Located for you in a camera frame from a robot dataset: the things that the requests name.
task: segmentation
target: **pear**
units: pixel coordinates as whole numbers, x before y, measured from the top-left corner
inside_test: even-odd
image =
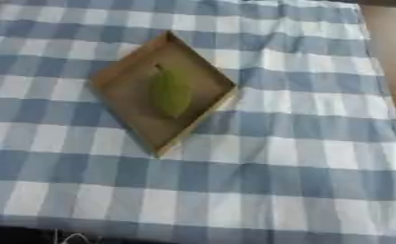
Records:
[[[190,106],[192,93],[189,83],[179,71],[164,69],[159,64],[156,68],[158,73],[150,86],[153,105],[163,114],[178,118]]]

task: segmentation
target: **white cable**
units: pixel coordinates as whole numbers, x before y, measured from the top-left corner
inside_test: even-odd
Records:
[[[84,241],[86,241],[86,243],[91,244],[91,241],[89,241],[89,239],[88,239],[85,235],[80,234],[80,233],[76,233],[76,234],[71,234],[71,235],[69,235],[67,238],[64,239],[64,241],[63,241],[61,244],[69,244],[69,240],[70,240],[71,238],[76,237],[76,236],[81,237]]]
[[[53,232],[53,244],[58,244],[58,229],[55,229],[55,231]]]

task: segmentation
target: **gingham tablecloth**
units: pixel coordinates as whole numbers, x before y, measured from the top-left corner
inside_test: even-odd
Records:
[[[165,30],[240,94],[162,159],[89,76]],[[396,111],[359,7],[0,6],[0,225],[180,243],[396,243]]]

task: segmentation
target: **tray rim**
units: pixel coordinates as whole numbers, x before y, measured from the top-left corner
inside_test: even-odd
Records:
[[[211,106],[207,107],[205,112],[200,114],[187,127],[182,128],[176,136],[170,138],[162,146],[156,147],[152,143],[150,143],[151,140],[149,140],[147,136],[140,132],[141,130],[138,130],[135,126],[135,123],[132,123],[131,120],[128,119],[128,117],[121,118],[117,115],[117,112],[113,108],[110,99],[106,97],[103,90],[106,86],[110,85],[113,80],[121,75],[125,69],[134,65],[135,62],[133,61],[145,58],[146,56],[148,56],[148,54],[157,51],[160,48],[163,48],[164,46],[166,46],[166,44],[170,42],[177,42],[183,48],[189,51],[192,55],[199,59],[199,62],[206,66],[205,69],[211,69],[212,72],[214,72],[216,75],[224,80],[223,82],[227,82],[230,85],[230,89],[226,89],[226,91],[214,103],[212,103]],[[104,103],[105,107],[107,107],[109,111],[117,118],[120,124],[122,124],[123,127],[126,126],[131,128],[134,131],[135,135],[137,135],[136,137],[144,142],[145,146],[150,148],[151,152],[156,158],[160,158],[162,155],[171,150],[181,139],[184,139],[187,134],[191,133],[191,131],[198,124],[200,124],[205,118],[211,115],[211,113],[213,113],[223,102],[225,102],[229,97],[233,96],[238,91],[238,85],[236,83],[234,83],[223,72],[213,66],[209,61],[203,58],[190,46],[188,46],[184,41],[174,35],[174,33],[170,30],[167,30],[159,36],[151,39],[150,41],[145,42],[135,50],[124,55],[119,60],[114,61],[107,67],[97,71],[96,74],[91,77],[91,87],[93,91],[96,92],[98,99],[100,99]]]

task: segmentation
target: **blue and white checkered tablecloth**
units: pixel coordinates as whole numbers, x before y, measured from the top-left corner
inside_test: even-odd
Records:
[[[158,160],[87,82],[165,30],[240,94]],[[0,225],[179,243],[396,243],[396,111],[359,7],[4,1]]]

